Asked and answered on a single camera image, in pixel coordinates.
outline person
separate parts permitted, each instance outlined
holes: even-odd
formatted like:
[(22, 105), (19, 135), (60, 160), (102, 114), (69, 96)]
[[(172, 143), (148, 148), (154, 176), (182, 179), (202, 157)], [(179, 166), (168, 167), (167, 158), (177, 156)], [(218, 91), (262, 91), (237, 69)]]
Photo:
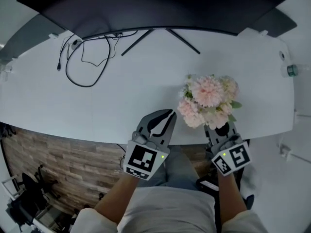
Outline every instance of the person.
[[(196, 187), (198, 175), (181, 148), (144, 181), (124, 173), (95, 206), (83, 209), (72, 233), (216, 233), (214, 204)], [(247, 210), (232, 174), (218, 173), (223, 233), (266, 233)]]

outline white desk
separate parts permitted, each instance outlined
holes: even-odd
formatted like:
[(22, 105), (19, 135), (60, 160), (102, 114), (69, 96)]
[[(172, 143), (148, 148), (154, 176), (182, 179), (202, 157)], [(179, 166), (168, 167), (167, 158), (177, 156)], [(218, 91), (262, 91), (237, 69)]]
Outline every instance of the white desk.
[[(164, 30), (157, 30), (121, 57), (144, 32), (123, 38), (93, 88), (74, 86), (58, 72), (65, 36), (48, 40), (13, 63), (13, 73), (0, 87), (0, 121), (31, 131), (111, 143), (126, 143), (143, 116), (159, 109), (176, 109), (186, 74), (229, 75), (240, 86), (243, 107), (234, 112), (244, 139), (289, 131), (293, 127), (294, 86), (280, 73), (278, 39), (245, 30), (234, 37), (219, 33), (178, 30), (198, 55)], [(82, 48), (70, 61), (70, 76), (93, 83), (102, 67), (81, 63)], [(107, 56), (105, 40), (86, 43), (85, 59), (99, 63)], [(178, 114), (171, 144), (201, 144), (203, 127), (188, 128)]]

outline pink flower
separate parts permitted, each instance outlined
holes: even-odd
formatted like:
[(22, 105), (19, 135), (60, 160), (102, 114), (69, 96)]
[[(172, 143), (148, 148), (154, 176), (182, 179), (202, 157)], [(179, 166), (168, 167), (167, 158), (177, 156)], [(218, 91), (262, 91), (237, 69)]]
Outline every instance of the pink flower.
[(220, 129), (229, 121), (228, 115), (223, 111), (216, 111), (214, 114), (208, 112), (204, 119), (211, 130)]
[(220, 106), (221, 110), (226, 113), (227, 115), (232, 114), (232, 106), (230, 103), (221, 103)]
[(205, 123), (203, 116), (199, 113), (191, 116), (185, 116), (184, 121), (189, 127), (194, 129)]
[(229, 76), (223, 76), (219, 80), (225, 91), (224, 101), (231, 102), (232, 100), (235, 100), (240, 92), (238, 83)]
[(182, 99), (177, 109), (184, 116), (184, 121), (189, 127), (197, 128), (205, 123), (203, 116), (198, 113), (197, 105), (189, 99)]
[(199, 78), (190, 87), (196, 102), (203, 107), (217, 107), (224, 99), (221, 83), (212, 76)]
[(198, 113), (198, 107), (196, 104), (189, 99), (182, 99), (179, 102), (179, 106), (177, 108), (181, 115), (184, 117), (190, 116), (192, 114)]

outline white sleeve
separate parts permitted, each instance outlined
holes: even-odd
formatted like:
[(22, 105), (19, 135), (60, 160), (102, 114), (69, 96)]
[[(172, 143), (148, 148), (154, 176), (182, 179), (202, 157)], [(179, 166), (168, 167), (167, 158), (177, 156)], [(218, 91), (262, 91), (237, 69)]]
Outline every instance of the white sleeve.
[(268, 233), (253, 211), (244, 211), (223, 224), (222, 233)]
[(94, 209), (83, 209), (70, 233), (117, 233), (117, 224), (105, 218)]

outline chair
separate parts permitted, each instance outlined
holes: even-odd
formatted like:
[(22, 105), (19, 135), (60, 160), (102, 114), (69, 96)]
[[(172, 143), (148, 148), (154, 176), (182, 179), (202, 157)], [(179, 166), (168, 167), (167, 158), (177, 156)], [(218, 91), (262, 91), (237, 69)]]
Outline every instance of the chair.
[(9, 189), (5, 186), (5, 183), (16, 179), (18, 175), (15, 175), (1, 182), (5, 192), (12, 199), (11, 203), (8, 204), (6, 212), (9, 214), (12, 220), (19, 225), (19, 227), (21, 227), (23, 224), (34, 224), (41, 230), (47, 229), (44, 225), (35, 219), (36, 216), (43, 215), (51, 207), (43, 197), (41, 190), (43, 189), (44, 193), (48, 192), (55, 198), (60, 197), (52, 192), (52, 185), (57, 182), (52, 181), (47, 183), (42, 178), (42, 167), (43, 166), (41, 165), (38, 168), (38, 173), (35, 174), (38, 182), (35, 182), (27, 174), (22, 173), (22, 182), (17, 182), (17, 185), (24, 185), (25, 187), (21, 189), (18, 187), (19, 190), (14, 194), (9, 191)]
[(16, 200), (8, 204), (6, 212), (21, 227), (24, 224), (32, 225), (39, 207), (33, 200), (33, 195), (29, 191), (24, 191)]
[(60, 198), (60, 195), (55, 195), (52, 191), (52, 186), (54, 184), (57, 184), (58, 181), (57, 180), (53, 180), (51, 182), (45, 182), (43, 177), (42, 177), (42, 174), (41, 174), (41, 169), (43, 168), (43, 165), (40, 165), (38, 167), (38, 172), (35, 173), (35, 178), (37, 179), (38, 181), (38, 184), (40, 185), (40, 188), (43, 189), (43, 192), (44, 193), (49, 193), (51, 194), (51, 196), (55, 199), (59, 199)]

